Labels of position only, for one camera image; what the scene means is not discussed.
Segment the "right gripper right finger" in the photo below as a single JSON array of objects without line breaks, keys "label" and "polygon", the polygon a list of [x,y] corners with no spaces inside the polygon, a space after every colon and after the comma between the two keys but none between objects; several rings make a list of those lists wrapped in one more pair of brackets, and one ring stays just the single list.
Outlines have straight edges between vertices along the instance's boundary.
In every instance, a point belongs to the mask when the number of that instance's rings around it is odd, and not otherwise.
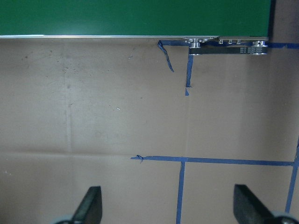
[{"label": "right gripper right finger", "polygon": [[233,214],[239,224],[277,224],[278,220],[244,184],[234,186]]}]

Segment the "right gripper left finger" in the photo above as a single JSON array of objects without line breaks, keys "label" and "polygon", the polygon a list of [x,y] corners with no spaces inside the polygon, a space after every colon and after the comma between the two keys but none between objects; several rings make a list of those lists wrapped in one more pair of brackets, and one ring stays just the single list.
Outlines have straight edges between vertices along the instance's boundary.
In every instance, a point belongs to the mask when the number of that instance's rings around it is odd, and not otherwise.
[{"label": "right gripper left finger", "polygon": [[102,194],[100,186],[88,189],[71,218],[72,224],[100,224],[102,219]]}]

